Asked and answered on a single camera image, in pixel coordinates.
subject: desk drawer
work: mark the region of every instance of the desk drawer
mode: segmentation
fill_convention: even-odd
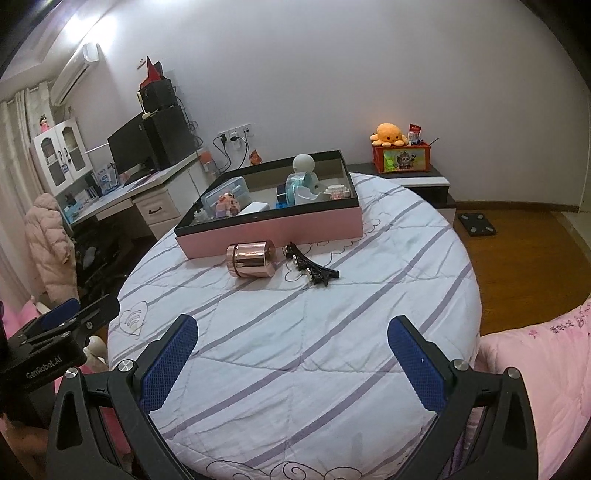
[[[180,218],[173,218],[172,220],[166,220],[165,222],[150,225],[150,229],[156,237],[156,240],[160,240],[164,235],[176,227],[180,221]]]
[[[167,191],[138,198],[134,202],[148,225],[177,218],[180,215]]]

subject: computer monitor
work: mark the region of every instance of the computer monitor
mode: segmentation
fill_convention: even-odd
[[[142,165],[141,170],[146,174],[155,170],[156,155],[145,132],[141,113],[118,129],[107,142],[119,174],[136,165]]]

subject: rose gold canister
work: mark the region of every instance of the rose gold canister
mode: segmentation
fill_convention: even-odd
[[[272,277],[276,262],[275,245],[270,240],[230,245],[226,250],[226,266],[233,277]]]

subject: bed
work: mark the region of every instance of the bed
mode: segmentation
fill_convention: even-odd
[[[173,231],[123,286],[111,368],[179,314],[197,320],[197,347],[151,414],[192,470],[220,480],[386,478],[431,419],[388,347],[389,320],[404,314],[448,358],[473,362],[479,290],[454,230],[410,190],[352,178],[363,238],[300,245],[340,270],[328,287],[286,261],[273,278],[232,278],[224,257],[187,260]]]

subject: pink toy figure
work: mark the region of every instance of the pink toy figure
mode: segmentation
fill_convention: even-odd
[[[240,203],[231,193],[220,195],[216,203],[216,218],[234,217],[240,213]]]
[[[39,119],[39,125],[41,126],[41,133],[45,133],[50,129],[50,126],[47,124],[47,117],[45,115],[41,115]]]

